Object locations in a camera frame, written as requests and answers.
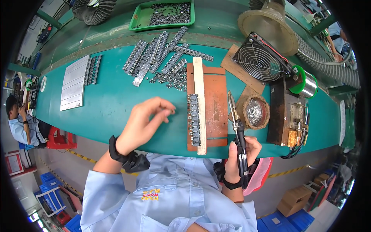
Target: red wire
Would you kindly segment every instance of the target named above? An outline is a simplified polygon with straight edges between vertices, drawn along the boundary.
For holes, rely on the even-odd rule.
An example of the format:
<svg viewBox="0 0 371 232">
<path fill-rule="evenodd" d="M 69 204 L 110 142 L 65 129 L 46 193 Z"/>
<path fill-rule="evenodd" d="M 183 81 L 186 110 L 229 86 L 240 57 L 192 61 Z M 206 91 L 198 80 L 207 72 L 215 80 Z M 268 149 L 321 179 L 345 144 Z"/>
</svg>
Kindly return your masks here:
<svg viewBox="0 0 371 232">
<path fill-rule="evenodd" d="M 279 54 L 276 50 L 274 50 L 271 46 L 269 46 L 268 44 L 266 44 L 262 39 L 261 41 L 266 45 L 268 46 L 270 49 L 272 49 L 275 53 L 277 53 L 277 55 L 279 55 L 282 59 L 284 59 L 286 62 L 289 62 L 285 57 L 281 56 L 281 54 Z"/>
</svg>

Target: cardboard box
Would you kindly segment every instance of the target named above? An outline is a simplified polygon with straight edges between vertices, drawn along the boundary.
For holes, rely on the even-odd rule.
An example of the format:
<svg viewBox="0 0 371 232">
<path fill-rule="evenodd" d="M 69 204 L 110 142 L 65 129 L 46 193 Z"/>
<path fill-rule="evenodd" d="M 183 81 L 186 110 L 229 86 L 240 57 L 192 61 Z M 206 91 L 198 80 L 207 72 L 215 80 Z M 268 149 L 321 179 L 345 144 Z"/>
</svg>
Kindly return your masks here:
<svg viewBox="0 0 371 232">
<path fill-rule="evenodd" d="M 285 192 L 281 201 L 278 203 L 277 209 L 285 217 L 288 217 L 304 208 L 311 197 L 311 194 L 312 191 L 304 186 L 289 189 Z"/>
<path fill-rule="evenodd" d="M 324 180 L 328 180 L 328 178 L 329 178 L 330 176 L 327 175 L 326 173 L 322 173 L 321 175 L 319 175 L 319 177 L 321 177 L 321 178 L 324 179 Z"/>
<path fill-rule="evenodd" d="M 321 182 L 323 182 L 324 180 L 328 180 L 330 176 L 325 174 L 325 173 L 322 173 L 321 175 L 317 176 L 315 179 L 314 179 L 314 183 L 318 184 L 319 186 L 322 186 L 323 184 Z"/>
</svg>

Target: white tape roll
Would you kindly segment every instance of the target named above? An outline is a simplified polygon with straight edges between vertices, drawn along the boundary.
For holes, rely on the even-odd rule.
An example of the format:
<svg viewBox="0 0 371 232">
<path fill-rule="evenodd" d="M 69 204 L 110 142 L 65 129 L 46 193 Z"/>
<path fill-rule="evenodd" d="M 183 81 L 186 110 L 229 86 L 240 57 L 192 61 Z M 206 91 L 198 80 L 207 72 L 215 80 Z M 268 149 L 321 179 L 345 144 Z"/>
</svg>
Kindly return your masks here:
<svg viewBox="0 0 371 232">
<path fill-rule="evenodd" d="M 44 76 L 43 80 L 41 81 L 41 88 L 40 88 L 41 92 L 44 92 L 45 86 L 46 86 L 46 76 Z"/>
</svg>

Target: cooling fan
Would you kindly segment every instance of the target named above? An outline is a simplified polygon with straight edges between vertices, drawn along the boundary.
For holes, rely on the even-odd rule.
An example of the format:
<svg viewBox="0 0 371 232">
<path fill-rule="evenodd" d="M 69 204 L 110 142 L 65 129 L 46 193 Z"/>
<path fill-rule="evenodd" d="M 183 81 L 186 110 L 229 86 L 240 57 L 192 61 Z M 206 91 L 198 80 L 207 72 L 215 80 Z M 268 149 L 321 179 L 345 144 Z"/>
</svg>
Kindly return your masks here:
<svg viewBox="0 0 371 232">
<path fill-rule="evenodd" d="M 276 49 L 258 34 L 251 32 L 233 57 L 252 77 L 263 83 L 291 76 L 292 66 Z"/>
</svg>

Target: red plastic stool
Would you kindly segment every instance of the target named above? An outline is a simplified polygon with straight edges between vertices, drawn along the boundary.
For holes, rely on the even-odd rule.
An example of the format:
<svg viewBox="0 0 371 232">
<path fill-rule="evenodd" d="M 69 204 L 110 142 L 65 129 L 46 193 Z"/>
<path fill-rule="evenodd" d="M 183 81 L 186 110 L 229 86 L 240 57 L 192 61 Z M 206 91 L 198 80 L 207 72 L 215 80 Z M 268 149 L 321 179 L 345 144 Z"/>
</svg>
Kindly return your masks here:
<svg viewBox="0 0 371 232">
<path fill-rule="evenodd" d="M 51 127 L 48 139 L 46 142 L 46 147 L 49 149 L 74 149 L 77 148 L 77 143 L 72 142 L 72 134 L 67 132 L 67 143 L 65 141 L 65 136 L 59 133 L 59 129 L 56 127 Z"/>
</svg>

